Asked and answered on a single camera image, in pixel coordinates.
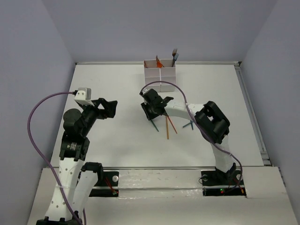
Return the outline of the teal plastic knife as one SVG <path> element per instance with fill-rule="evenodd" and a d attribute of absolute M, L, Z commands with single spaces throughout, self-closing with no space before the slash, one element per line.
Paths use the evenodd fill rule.
<path fill-rule="evenodd" d="M 159 129 L 158 129 L 158 127 L 156 126 L 156 124 L 154 123 L 154 121 L 153 121 L 153 120 L 150 120 L 150 121 L 151 121 L 152 125 L 154 126 L 154 128 L 159 132 Z"/>

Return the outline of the orange chopstick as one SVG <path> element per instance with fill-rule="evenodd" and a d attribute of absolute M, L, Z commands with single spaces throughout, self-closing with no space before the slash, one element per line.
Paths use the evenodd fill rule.
<path fill-rule="evenodd" d="M 167 118 L 168 118 L 168 120 L 169 120 L 169 122 L 170 122 L 172 128 L 174 129 L 175 133 L 177 134 L 177 133 L 178 133 L 178 132 L 177 132 L 177 129 L 176 129 L 174 123 L 172 122 L 171 118 L 170 118 L 169 116 L 167 116 Z"/>
<path fill-rule="evenodd" d="M 166 125 L 166 137 L 169 140 L 169 126 L 168 126 L 168 117 L 165 116 L 165 125 Z"/>

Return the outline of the orange plastic spoon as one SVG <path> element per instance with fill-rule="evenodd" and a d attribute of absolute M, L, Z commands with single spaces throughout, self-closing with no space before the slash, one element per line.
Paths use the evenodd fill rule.
<path fill-rule="evenodd" d="M 157 68 L 163 68 L 164 67 L 163 64 L 159 60 L 156 62 L 156 65 L 157 65 Z"/>

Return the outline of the blue plastic fork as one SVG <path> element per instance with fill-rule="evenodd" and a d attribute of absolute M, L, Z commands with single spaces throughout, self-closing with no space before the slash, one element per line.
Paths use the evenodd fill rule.
<path fill-rule="evenodd" d="M 176 60 L 177 60 L 177 58 L 178 58 L 178 53 L 177 52 L 173 52 L 172 53 L 172 56 L 173 56 L 173 59 L 172 59 L 172 67 L 174 67 L 174 64 L 175 64 L 175 62 L 176 62 Z"/>

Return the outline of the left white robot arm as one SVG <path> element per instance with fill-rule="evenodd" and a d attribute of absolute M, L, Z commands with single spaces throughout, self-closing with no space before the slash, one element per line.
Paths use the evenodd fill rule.
<path fill-rule="evenodd" d="M 38 225 L 79 225 L 85 221 L 84 207 L 95 185 L 104 179 L 101 163 L 86 162 L 90 141 L 87 137 L 96 120 L 114 118 L 118 102 L 78 100 L 80 110 L 72 108 L 63 115 L 64 133 L 60 146 L 59 170 L 45 217 Z"/>

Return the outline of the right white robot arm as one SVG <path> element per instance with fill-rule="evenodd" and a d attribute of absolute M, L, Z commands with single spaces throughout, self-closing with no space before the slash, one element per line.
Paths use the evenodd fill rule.
<path fill-rule="evenodd" d="M 140 92 L 144 102 L 141 107 L 147 119 L 158 116 L 178 117 L 194 122 L 204 139 L 210 142 L 215 157 L 215 170 L 207 175 L 207 186 L 227 185 L 236 169 L 228 146 L 230 122 L 212 101 L 206 104 L 190 104 L 173 97 L 162 98 L 154 89 Z"/>

